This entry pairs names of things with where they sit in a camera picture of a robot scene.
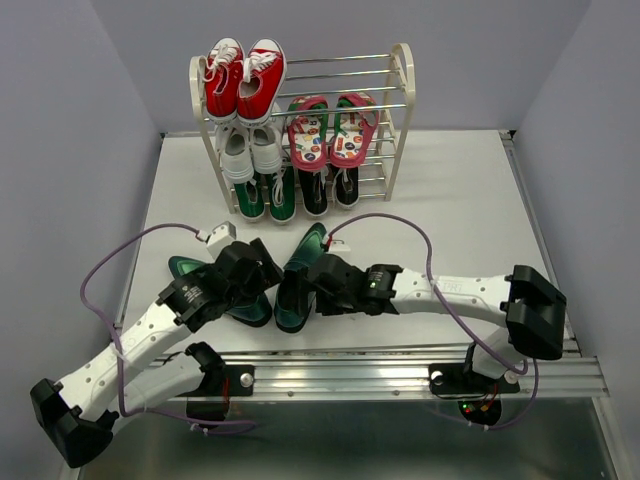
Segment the green leather loafer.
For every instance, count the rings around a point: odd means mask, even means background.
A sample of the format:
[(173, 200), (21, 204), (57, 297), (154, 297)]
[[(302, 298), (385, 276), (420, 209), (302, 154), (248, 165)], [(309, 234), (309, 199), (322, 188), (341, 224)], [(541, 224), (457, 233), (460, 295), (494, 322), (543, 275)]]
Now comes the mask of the green leather loafer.
[(274, 305), (276, 325), (281, 331), (299, 332), (311, 313), (315, 292), (309, 289), (306, 274), (325, 253), (326, 235), (324, 224), (314, 223), (285, 263), (284, 278), (278, 286)]
[[(185, 256), (171, 256), (168, 268), (174, 279), (190, 273), (204, 265), (204, 262)], [(273, 315), (273, 308), (265, 293), (253, 302), (244, 301), (240, 305), (230, 308), (226, 314), (234, 320), (253, 328), (265, 326)]]

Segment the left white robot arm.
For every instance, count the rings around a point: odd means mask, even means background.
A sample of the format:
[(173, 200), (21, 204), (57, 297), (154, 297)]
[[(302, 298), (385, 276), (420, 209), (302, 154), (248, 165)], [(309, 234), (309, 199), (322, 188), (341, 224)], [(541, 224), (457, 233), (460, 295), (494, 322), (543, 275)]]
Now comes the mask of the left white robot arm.
[(271, 319), (266, 292), (284, 275), (262, 241), (210, 239), (207, 248), (213, 262), (177, 271), (136, 322), (124, 332), (110, 332), (111, 343), (93, 359), (32, 387), (37, 422), (69, 467), (93, 461), (134, 416), (163, 415), (160, 404), (177, 395), (226, 392), (237, 383), (237, 370), (205, 342), (189, 345), (165, 366), (148, 368), (225, 314), (252, 327)]

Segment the black canvas sneaker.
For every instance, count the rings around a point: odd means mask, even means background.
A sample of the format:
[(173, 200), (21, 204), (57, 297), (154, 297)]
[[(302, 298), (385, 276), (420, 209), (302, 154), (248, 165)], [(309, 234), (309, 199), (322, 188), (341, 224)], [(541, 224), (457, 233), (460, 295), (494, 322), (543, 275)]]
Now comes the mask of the black canvas sneaker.
[(334, 201), (344, 209), (353, 208), (359, 201), (359, 170), (333, 166), (332, 172)]
[(302, 193), (303, 207), (311, 217), (321, 217), (328, 210), (326, 193), (326, 168), (315, 172), (299, 170), (298, 179)]

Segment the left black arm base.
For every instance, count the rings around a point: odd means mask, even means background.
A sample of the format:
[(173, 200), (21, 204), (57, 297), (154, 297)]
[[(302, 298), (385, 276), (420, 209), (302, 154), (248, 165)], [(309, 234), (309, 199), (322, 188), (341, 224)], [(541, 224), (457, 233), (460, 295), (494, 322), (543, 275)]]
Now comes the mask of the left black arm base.
[(178, 396), (185, 400), (185, 415), (210, 433), (222, 433), (230, 424), (231, 401), (253, 395), (255, 367), (250, 364), (226, 365), (206, 373), (193, 391)]

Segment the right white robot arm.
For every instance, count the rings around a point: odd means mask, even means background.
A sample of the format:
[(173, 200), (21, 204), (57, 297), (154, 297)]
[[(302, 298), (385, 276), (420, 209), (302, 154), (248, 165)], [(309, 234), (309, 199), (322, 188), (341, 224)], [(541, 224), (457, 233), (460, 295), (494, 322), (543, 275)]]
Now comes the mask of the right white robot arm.
[(300, 271), (303, 293), (323, 316), (448, 314), (458, 323), (476, 319), (496, 326), (474, 340), (460, 366), (463, 384), (482, 390), (527, 360), (561, 359), (567, 300), (537, 270), (516, 265), (508, 275), (455, 277), (422, 274), (398, 265), (366, 270), (325, 253)]

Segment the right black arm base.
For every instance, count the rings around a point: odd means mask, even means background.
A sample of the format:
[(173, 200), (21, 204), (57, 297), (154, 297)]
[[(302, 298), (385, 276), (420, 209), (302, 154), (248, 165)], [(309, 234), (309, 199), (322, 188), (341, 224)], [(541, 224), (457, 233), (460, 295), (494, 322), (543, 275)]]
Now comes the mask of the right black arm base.
[(464, 363), (429, 366), (429, 391), (440, 400), (454, 401), (461, 417), (471, 424), (496, 427), (502, 416), (501, 395), (520, 392), (517, 380), (492, 379), (471, 371)]

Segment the pink patterned flip-flop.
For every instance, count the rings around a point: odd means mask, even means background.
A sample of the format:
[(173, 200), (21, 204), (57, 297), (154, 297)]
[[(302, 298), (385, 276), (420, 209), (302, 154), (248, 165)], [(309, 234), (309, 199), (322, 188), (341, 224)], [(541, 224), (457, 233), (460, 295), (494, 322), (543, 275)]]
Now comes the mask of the pink patterned flip-flop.
[(299, 171), (315, 173), (327, 162), (326, 135), (328, 104), (321, 95), (295, 98), (289, 105), (287, 120), (289, 156)]
[(359, 167), (379, 123), (378, 110), (338, 112), (334, 115), (334, 135), (329, 149), (333, 166), (351, 169)]

